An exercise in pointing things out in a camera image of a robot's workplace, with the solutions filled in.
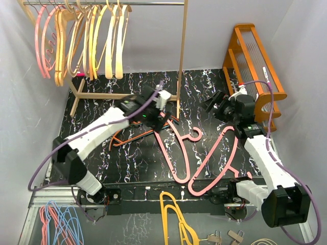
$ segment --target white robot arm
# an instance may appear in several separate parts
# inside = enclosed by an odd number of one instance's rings
[[[281,160],[273,151],[262,125],[254,120],[255,101],[247,95],[245,87],[241,85],[232,96],[218,91],[201,103],[201,107],[206,112],[213,110],[215,118],[233,124],[237,138],[255,160],[267,184],[265,189],[248,177],[231,179],[227,190],[229,197],[243,198],[254,204],[270,227],[305,222],[310,197],[292,176],[276,164]]]
[[[127,128],[132,121],[141,121],[145,125],[152,127],[155,131],[159,131],[170,116],[170,113],[166,113],[165,118],[158,118],[160,112],[164,109],[167,101],[171,97],[171,94],[167,91],[163,90],[158,92],[158,96],[154,98],[145,110],[132,118],[129,116],[149,100],[153,93],[154,90],[152,88],[146,87],[139,95],[127,96],[119,100],[100,118],[80,132],[65,139],[57,137],[53,141],[53,148],[56,148],[66,140],[76,138],[76,136],[88,132],[84,136],[69,142],[52,158],[53,166],[68,180],[70,185],[79,186],[91,195],[96,203],[102,201],[105,194],[104,187],[102,183],[87,170],[83,161],[104,140],[108,139],[115,132]]]

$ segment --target clothes rack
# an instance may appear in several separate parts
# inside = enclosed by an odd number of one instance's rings
[[[49,1],[25,1],[25,0],[17,0],[26,16],[30,19],[32,24],[35,26],[36,18],[32,13],[32,10],[29,6],[46,6],[46,5],[64,5],[64,2],[49,2]],[[189,0],[184,0],[184,2],[120,2],[121,5],[139,5],[139,6],[184,6],[183,10],[183,26],[182,26],[182,39],[181,39],[181,50],[180,50],[180,62],[179,62],[179,71],[178,71],[178,81],[177,81],[177,94],[172,95],[170,101],[177,102],[177,118],[179,118],[180,111],[180,88],[181,88],[181,80],[182,80],[182,68],[183,68],[183,58],[184,58],[184,45],[185,45],[185,32],[186,32],[186,21],[188,15],[188,3]],[[81,2],[81,5],[105,5],[106,2]],[[71,110],[70,115],[74,116],[76,112],[76,108],[80,99],[100,99],[100,100],[119,100],[129,94],[122,93],[93,93],[93,92],[82,92],[85,84],[85,80],[82,79],[78,88],[76,88],[72,82],[72,80],[68,77],[65,78],[65,82],[68,83],[72,93],[75,96],[75,101]]]

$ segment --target white wall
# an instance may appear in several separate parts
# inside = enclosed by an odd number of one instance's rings
[[[273,134],[285,166],[299,175],[318,201],[326,232],[326,57],[327,2],[294,1],[277,32],[269,56],[288,97]],[[316,234],[316,217],[309,222]]]
[[[189,0],[183,69],[221,68],[237,23],[254,23],[263,43],[268,44],[291,3]],[[123,52],[124,72],[178,70],[183,6],[132,6],[132,10]],[[99,50],[107,37],[110,16],[107,11],[102,20],[100,33],[104,35],[98,39]]]
[[[33,29],[17,1],[1,1],[1,244],[18,243],[31,197],[27,184],[58,135],[68,94],[41,77]],[[43,177],[44,171],[35,184]]]

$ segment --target metal hanging rod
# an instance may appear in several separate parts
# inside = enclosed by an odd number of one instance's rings
[[[106,2],[81,2],[81,5],[106,5]],[[121,5],[161,5],[161,6],[183,6],[184,3],[177,3],[177,2],[120,2]],[[31,1],[25,1],[24,5],[65,5],[65,2],[31,2]]]

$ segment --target floor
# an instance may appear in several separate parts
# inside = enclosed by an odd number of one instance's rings
[[[86,79],[84,91],[137,93],[145,85],[154,87],[163,79],[164,89],[176,94],[177,78],[178,72],[176,71],[125,74],[123,80],[119,81],[108,80],[104,76],[100,76],[98,80],[91,82]],[[74,83],[78,85],[80,79],[74,79]],[[180,135],[192,133],[193,127],[198,127],[203,132],[199,142],[185,142],[191,176],[226,126],[225,123],[199,108],[200,102],[208,99],[217,90],[228,92],[222,69],[188,70],[183,73],[180,122],[176,128]],[[62,137],[80,131],[100,117],[113,104],[113,101],[105,100],[80,100],[75,116],[70,117],[69,113],[73,102],[74,96],[70,93],[60,130]],[[166,110],[170,110],[176,116],[176,102],[169,102]],[[120,135],[120,139],[131,138],[147,130],[145,127],[127,128]],[[168,148],[168,154],[178,177],[183,179],[186,175],[185,164],[181,157],[178,141],[168,129],[162,130],[160,136]],[[109,151],[110,140],[111,138],[104,141],[85,160],[88,170],[103,183],[172,180],[172,175],[154,135],[119,147],[112,147],[111,151]],[[233,141],[233,132],[226,133],[198,179],[213,179],[220,173],[228,160]],[[248,171],[252,175],[260,175],[253,159],[240,146],[238,146],[232,166],[240,171],[240,176],[246,175]],[[228,171],[226,176],[233,176],[233,174]],[[51,182],[61,178],[53,169],[50,176]]]
[[[84,244],[86,245],[165,244],[160,214],[124,214],[120,216],[106,216],[99,220],[95,225],[88,222],[79,209],[77,210],[77,214],[81,223]],[[232,238],[227,235],[229,230],[236,233],[240,230],[244,232],[244,240],[241,245],[250,245],[252,242],[260,238],[272,239],[278,245],[296,244],[283,233],[281,228],[269,228],[265,224],[260,212],[249,221],[241,223],[231,220],[228,221],[226,217],[223,216],[210,216],[206,213],[186,213],[183,216],[187,224],[195,230],[200,239],[206,238],[208,235],[215,233],[216,230],[220,231],[223,239],[222,245],[228,245],[232,242]],[[41,243],[42,222],[40,221],[39,215],[36,220],[37,222],[34,225],[29,245]],[[288,226],[287,230],[297,239],[303,241],[299,225]],[[54,233],[54,229],[50,229],[50,237],[53,237]],[[178,219],[175,214],[168,214],[168,236],[170,245],[181,244]],[[208,241],[200,242],[200,245],[214,244],[215,243]]]
[[[160,79],[165,81],[164,89],[170,93],[176,93],[177,72],[152,72],[126,74],[123,81],[107,80],[101,76],[99,80],[90,82],[84,88],[90,92],[117,92],[136,93],[142,90],[145,85],[154,87]],[[199,103],[212,96],[215,91],[227,92],[225,77],[221,69],[215,70],[190,70],[183,74],[181,90],[181,114],[180,123],[177,126],[180,135],[192,132],[196,126],[203,132],[202,139],[197,143],[186,142],[191,175],[193,175],[205,156],[216,142],[220,132],[226,124],[206,114],[198,107]],[[113,101],[104,100],[81,100],[76,115],[69,116],[74,97],[70,93],[67,107],[60,130],[62,137],[74,134],[96,120],[112,105]],[[176,103],[169,103],[167,110],[176,115]],[[128,128],[121,139],[128,139],[144,132],[144,127]],[[168,154],[177,170],[180,178],[185,176],[185,165],[181,157],[181,150],[178,142],[170,130],[163,130],[161,138],[168,148]],[[159,149],[158,142],[154,135],[120,146],[113,147],[109,151],[110,138],[98,146],[85,160],[87,168],[95,174],[103,183],[115,182],[138,182],[138,181],[165,181],[172,180],[164,156]],[[221,144],[215,150],[211,160],[199,176],[200,179],[213,179],[217,176],[226,164],[230,155],[231,146],[234,141],[233,133],[227,133]],[[238,146],[237,153],[232,166],[246,175],[249,171],[252,175],[260,175],[253,159]],[[51,172],[51,181],[57,181],[62,177],[55,170]],[[96,225],[87,222],[80,210],[77,210],[81,227],[84,231],[85,244],[164,244],[162,233],[162,222],[160,214],[124,214],[119,216],[106,216]],[[89,215],[99,217],[101,209],[88,211]],[[227,221],[224,216],[210,216],[206,213],[186,213],[186,222],[197,232],[199,238],[206,238],[216,230],[222,232],[223,244],[231,244],[232,239],[227,235],[229,230],[238,232],[242,230],[244,241],[242,244],[251,244],[259,238],[270,238],[279,245],[294,244],[281,231],[280,228],[269,228],[263,221],[261,213],[247,222],[237,224],[234,221]],[[175,214],[169,214],[169,242],[180,244],[178,222]],[[39,218],[34,226],[32,238],[29,244],[39,244],[41,240],[41,226]],[[288,230],[298,239],[302,238],[299,225],[288,227]],[[200,244],[214,244],[202,241]]]

